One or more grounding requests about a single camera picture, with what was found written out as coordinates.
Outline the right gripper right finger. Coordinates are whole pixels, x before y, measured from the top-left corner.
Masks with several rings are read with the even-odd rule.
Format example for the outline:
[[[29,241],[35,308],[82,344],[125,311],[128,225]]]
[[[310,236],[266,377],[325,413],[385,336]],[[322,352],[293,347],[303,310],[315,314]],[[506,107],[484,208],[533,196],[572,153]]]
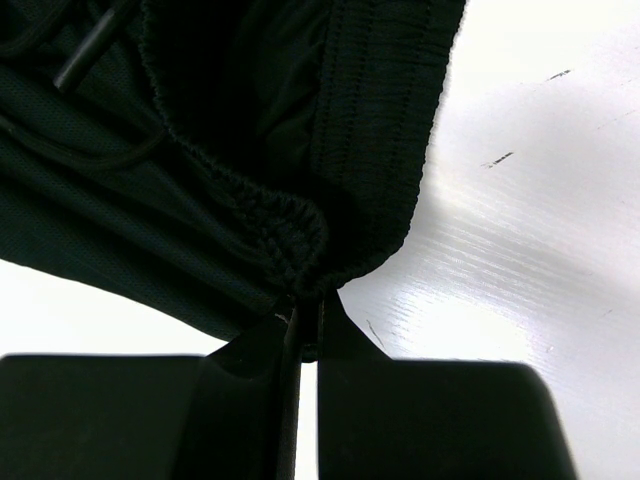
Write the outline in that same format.
[[[513,362],[394,360],[337,294],[318,327],[323,479],[573,479],[551,395]]]

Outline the black shorts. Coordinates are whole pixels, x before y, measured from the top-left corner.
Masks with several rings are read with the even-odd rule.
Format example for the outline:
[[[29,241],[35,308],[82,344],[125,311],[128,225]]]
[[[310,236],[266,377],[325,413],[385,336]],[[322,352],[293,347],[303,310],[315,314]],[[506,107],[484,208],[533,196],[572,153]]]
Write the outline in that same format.
[[[230,340],[402,246],[461,1],[5,1],[1,257]]]

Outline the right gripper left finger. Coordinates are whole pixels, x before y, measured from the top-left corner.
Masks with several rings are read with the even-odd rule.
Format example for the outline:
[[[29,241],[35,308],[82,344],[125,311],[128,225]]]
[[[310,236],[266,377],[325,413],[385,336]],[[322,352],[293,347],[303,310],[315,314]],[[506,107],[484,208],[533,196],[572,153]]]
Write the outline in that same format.
[[[7,355],[1,475],[290,477],[299,372],[296,311],[207,356]]]

